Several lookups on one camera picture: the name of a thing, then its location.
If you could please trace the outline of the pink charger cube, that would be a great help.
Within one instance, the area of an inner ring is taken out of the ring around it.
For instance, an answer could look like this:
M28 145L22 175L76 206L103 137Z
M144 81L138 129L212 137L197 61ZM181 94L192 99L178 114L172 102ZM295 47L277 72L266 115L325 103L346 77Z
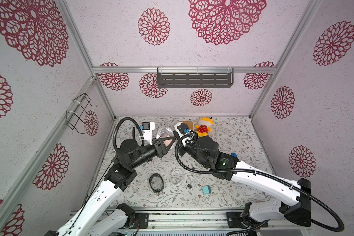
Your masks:
M165 141L165 142L162 142L165 146L166 149L170 149L172 146L173 146L173 143L174 142L171 142L171 141Z

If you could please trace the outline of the clear oval zip pouch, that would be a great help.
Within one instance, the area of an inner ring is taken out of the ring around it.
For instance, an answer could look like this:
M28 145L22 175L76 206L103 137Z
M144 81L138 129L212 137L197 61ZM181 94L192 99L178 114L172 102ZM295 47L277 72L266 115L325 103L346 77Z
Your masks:
M163 127L160 128L156 134L156 138L160 139L160 138L169 138L169 137L173 137L173 131L172 129L168 128L168 127Z

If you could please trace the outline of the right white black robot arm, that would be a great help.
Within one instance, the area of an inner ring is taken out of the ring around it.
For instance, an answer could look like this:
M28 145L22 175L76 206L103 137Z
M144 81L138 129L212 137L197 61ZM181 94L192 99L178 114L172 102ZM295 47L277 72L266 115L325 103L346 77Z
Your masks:
M244 183L275 198L261 204L246 203L240 215L240 230L229 232L229 236L256 232L270 220L281 218L298 226L315 224L337 233L345 229L342 219L311 194L309 180L286 180L254 168L230 154L220 152L218 143L208 136L198 137L195 132L181 136L176 142L175 156L181 167L189 172ZM328 226L312 219L312 202L326 210L337 226Z

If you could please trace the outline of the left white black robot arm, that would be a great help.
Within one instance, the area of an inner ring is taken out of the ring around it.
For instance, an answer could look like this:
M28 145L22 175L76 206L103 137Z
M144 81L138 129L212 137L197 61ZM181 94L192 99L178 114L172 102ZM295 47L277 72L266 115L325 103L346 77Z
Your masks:
M133 131L139 132L141 144L135 137L124 140L118 147L117 133L125 121L134 124ZM145 140L151 136L153 127L150 123L138 123L130 117L121 119L113 133L115 158L113 164L105 171L103 181L94 188L90 198L66 224L57 231L48 231L48 236L108 236L114 231L130 228L135 221L135 210L122 203L112 214L99 221L101 214L119 197L136 178L136 168L152 161L155 157L163 157L176 141L176 132L170 137L151 139L146 145Z

